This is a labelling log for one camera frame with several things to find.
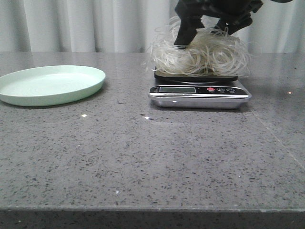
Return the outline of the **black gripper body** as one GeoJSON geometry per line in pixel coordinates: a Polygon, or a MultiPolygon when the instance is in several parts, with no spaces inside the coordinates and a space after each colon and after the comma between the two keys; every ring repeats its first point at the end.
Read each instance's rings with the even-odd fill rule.
{"type": "Polygon", "coordinates": [[[227,21],[237,21],[263,5],[260,0],[180,0],[175,12],[180,19],[210,16],[227,21]]]}

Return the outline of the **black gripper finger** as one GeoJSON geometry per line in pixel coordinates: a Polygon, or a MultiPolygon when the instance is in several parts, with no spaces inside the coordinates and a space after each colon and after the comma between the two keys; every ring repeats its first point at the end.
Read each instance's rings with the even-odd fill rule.
{"type": "Polygon", "coordinates": [[[204,28],[202,15],[178,17],[180,19],[180,27],[174,45],[189,45],[197,35],[197,29],[204,28]]]}
{"type": "Polygon", "coordinates": [[[228,21],[225,19],[220,19],[214,28],[222,30],[226,32],[228,35],[232,35],[235,32],[251,25],[252,22],[253,20],[251,18],[251,14],[248,13],[236,21],[228,21]]]}

